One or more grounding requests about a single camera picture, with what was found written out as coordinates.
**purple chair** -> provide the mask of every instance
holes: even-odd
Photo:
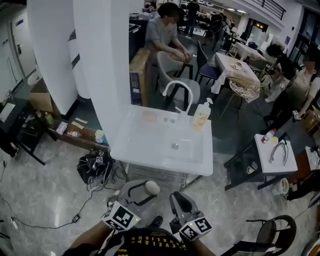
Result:
[[[197,81],[198,75],[200,74],[199,85],[201,84],[202,78],[210,78],[206,84],[209,83],[211,79],[213,79],[212,85],[214,84],[215,80],[221,75],[220,69],[214,66],[210,66],[208,63],[208,58],[201,47],[200,42],[198,41],[198,50],[196,56],[196,63],[198,66],[198,70],[196,72],[195,80]]]

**railing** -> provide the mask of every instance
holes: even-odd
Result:
[[[284,13],[286,12],[279,4],[277,4],[273,0],[252,0],[256,4],[262,6],[263,8],[267,9],[271,12],[274,16],[282,20]]]

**white sink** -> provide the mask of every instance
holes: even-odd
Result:
[[[195,131],[190,125],[178,127],[178,116],[178,113],[131,105],[116,135],[111,156],[140,166],[211,175],[211,121],[207,121],[202,131]]]

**small bottle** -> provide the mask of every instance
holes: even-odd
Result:
[[[78,131],[75,131],[75,130],[69,130],[69,131],[67,132],[67,134],[68,134],[69,136],[72,136],[72,137],[75,137],[75,138],[81,137],[81,133],[78,132]]]
[[[48,112],[45,112],[45,120],[48,122],[49,125],[53,125],[55,122],[52,115]]]
[[[268,131],[267,134],[262,137],[261,142],[265,144],[268,140],[270,140],[275,135],[276,131],[277,129]]]
[[[206,98],[206,103],[199,104],[196,108],[191,124],[193,129],[201,131],[205,127],[211,112],[209,104],[213,104],[213,101],[211,98]]]

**man in gray shirt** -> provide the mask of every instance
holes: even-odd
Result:
[[[152,63],[157,63],[157,52],[166,52],[173,60],[189,63],[191,53],[179,42],[177,21],[179,7],[173,2],[166,2],[158,9],[160,17],[151,19],[146,28],[145,46],[152,49]],[[172,42],[176,48],[168,46]]]

